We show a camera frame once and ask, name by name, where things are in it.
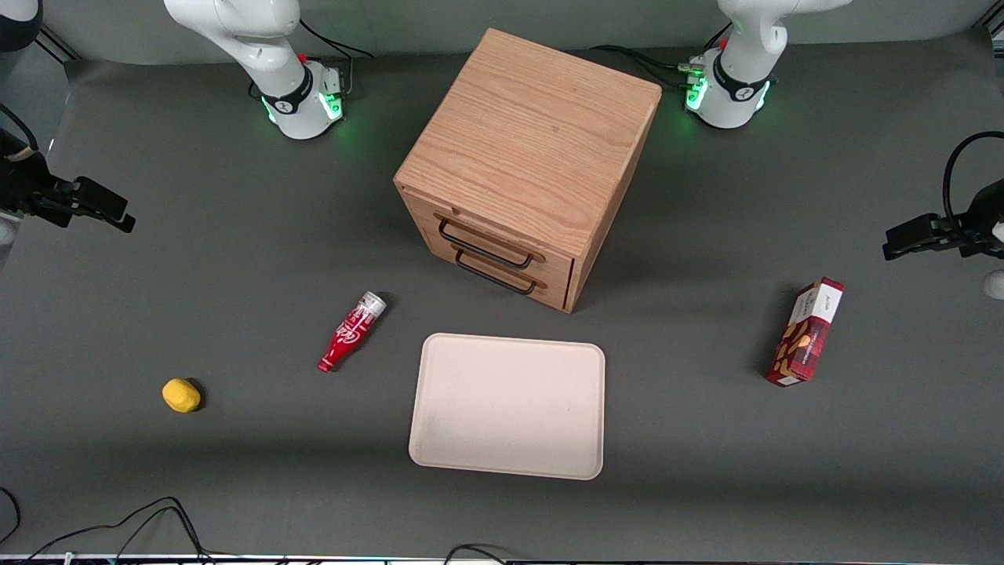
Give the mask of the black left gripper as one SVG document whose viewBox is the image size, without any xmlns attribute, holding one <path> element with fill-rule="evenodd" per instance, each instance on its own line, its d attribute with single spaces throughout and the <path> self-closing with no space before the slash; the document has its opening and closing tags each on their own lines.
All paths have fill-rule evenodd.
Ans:
<svg viewBox="0 0 1004 565">
<path fill-rule="evenodd" d="M 953 217 L 965 235 L 960 239 L 961 257 L 982 254 L 997 260 L 1003 258 L 1003 179 L 979 190 L 969 208 Z M 882 244 L 886 261 L 912 253 L 955 248 L 955 230 L 943 216 L 922 214 L 908 225 L 886 230 L 886 242 Z"/>
</svg>

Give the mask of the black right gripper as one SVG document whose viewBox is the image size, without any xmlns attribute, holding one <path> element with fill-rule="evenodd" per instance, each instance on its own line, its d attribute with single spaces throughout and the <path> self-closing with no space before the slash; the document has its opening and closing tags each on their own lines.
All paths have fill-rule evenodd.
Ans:
<svg viewBox="0 0 1004 565">
<path fill-rule="evenodd" d="M 82 216 L 126 233 L 135 229 L 136 218 L 126 213 L 128 200 L 93 179 L 75 179 L 78 206 L 73 206 L 71 182 L 51 174 L 40 151 L 6 129 L 1 154 L 2 211 L 37 216 L 58 228 L 67 228 L 73 216 Z"/>
</svg>

